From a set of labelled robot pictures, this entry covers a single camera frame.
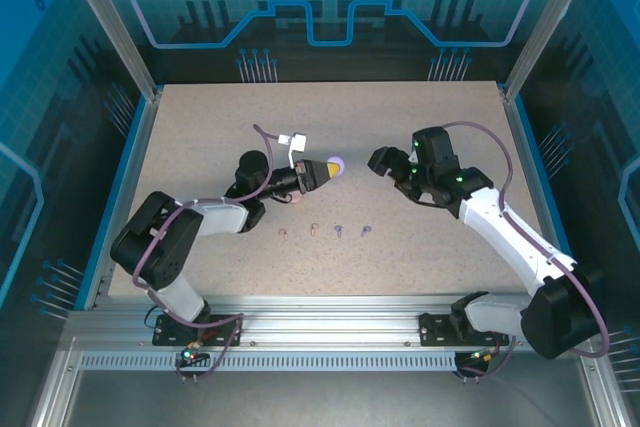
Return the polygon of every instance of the enclosure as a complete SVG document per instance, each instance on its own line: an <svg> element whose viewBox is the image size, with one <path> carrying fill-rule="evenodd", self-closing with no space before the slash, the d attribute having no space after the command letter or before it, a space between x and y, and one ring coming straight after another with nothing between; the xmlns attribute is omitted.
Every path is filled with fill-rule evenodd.
<svg viewBox="0 0 640 427"><path fill-rule="evenodd" d="M640 0L0 5L6 425L636 425ZM509 205L604 274L608 356L549 361L522 338L463 386L455 355L477 348L421 345L419 316L466 294L528 300L482 237L367 167L457 120L505 142ZM196 241L186 277L246 322L219 371L183 386L180 349L152 344L153 303L109 251L153 191L224 194L264 149L254 123L346 168L249 233ZM501 185L491 139L450 135Z"/></svg>

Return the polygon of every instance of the floor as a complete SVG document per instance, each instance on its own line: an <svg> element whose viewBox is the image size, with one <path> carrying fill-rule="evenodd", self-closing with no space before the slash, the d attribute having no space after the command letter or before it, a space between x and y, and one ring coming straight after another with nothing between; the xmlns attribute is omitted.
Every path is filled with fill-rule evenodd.
<svg viewBox="0 0 640 427"><path fill-rule="evenodd" d="M264 150L254 123L273 134L304 132L297 158L345 160L343 176L298 205L267 203L243 235L196 240L185 273L206 295L407 295L488 289L522 291L507 264L448 212L418 207L390 179L367 168L382 146L410 149L411 134L454 120L498 134L515 161L509 204L538 229L531 197L493 82L354 82L168 85L155 120L133 208L155 190L179 200L223 194L239 157ZM497 186L505 160L493 141L450 129L461 165L477 166ZM287 149L274 145L276 167ZM310 226L318 223L315 236ZM335 225L343 228L338 239ZM363 226L371 232L361 237ZM286 229L288 240L278 235ZM111 296L143 295L116 269Z"/></svg>
<svg viewBox="0 0 640 427"><path fill-rule="evenodd" d="M444 372L221 372L197 385L167 372L85 372L65 426L595 425L575 359L510 362L499 381L479 385Z"/></svg>

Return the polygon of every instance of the blue wall panel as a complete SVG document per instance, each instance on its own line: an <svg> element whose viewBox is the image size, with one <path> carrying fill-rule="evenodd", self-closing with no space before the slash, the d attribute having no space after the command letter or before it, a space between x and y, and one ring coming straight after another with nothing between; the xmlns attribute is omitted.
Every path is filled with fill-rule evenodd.
<svg viewBox="0 0 640 427"><path fill-rule="evenodd" d="M251 48L268 49L277 57L281 81L434 80L439 75L432 62L441 68L449 61L458 67L452 80L463 76L501 80L546 1L115 0L115 4L156 81L168 83L241 82L254 77L272 81L259 71L243 75L243 70L250 74L251 69L241 51ZM344 56L350 58L348 65L341 60Z"/></svg>

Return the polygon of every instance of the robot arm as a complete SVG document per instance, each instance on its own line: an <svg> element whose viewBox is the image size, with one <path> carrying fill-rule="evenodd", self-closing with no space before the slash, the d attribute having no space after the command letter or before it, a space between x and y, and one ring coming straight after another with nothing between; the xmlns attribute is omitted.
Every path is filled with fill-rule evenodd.
<svg viewBox="0 0 640 427"><path fill-rule="evenodd" d="M288 138L293 150L299 150L294 141L300 136ZM249 232L265 214L263 200L292 193L306 194L340 173L340 166L334 163L292 159L291 162L290 167L273 171L269 183L257 197L236 202L234 198L255 192L268 174L266 156L259 151L246 152L240 158L234 184L222 199L196 202L180 212L140 272L140 278L151 289L150 295L159 299L165 310L194 323L206 322L209 317L207 303L182 273L196 237ZM133 274L160 226L180 206L163 192L150 194L113 242L111 258Z"/></svg>
<svg viewBox="0 0 640 427"><path fill-rule="evenodd" d="M524 336L536 352L555 358L598 333L598 325L575 286L551 263L555 259L574 271L576 261L558 251L526 224L508 205L501 210L499 191L475 167L462 169L447 131L432 127L413 134L412 152L394 147L376 150L369 168L389 175L409 200L447 209L478 232L504 258L522 280L531 302L517 297L472 294L452 305L450 321L461 341L470 332L500 332ZM420 201L430 194L434 204ZM507 219L523 232L514 229ZM542 246L543 255L532 242ZM602 273L585 266L573 274L597 297Z"/></svg>

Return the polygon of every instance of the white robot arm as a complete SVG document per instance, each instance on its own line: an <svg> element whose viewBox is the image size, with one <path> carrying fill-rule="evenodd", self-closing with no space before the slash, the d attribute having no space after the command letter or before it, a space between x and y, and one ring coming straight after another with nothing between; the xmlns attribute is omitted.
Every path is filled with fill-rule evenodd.
<svg viewBox="0 0 640 427"><path fill-rule="evenodd" d="M460 168L444 128L415 132L411 154L382 147L368 165L394 179L412 202L446 209L478 232L513 268L531 297L522 301L521 296L478 292L456 302L450 321L461 341L468 333L499 332L524 337L540 355L555 358L598 333L584 296L557 263L588 290L590 300L598 298L602 273L587 266L574 271L574 259L544 240L508 205L501 207L500 192L486 175L475 167ZM423 194L430 194L433 203L421 201Z"/></svg>

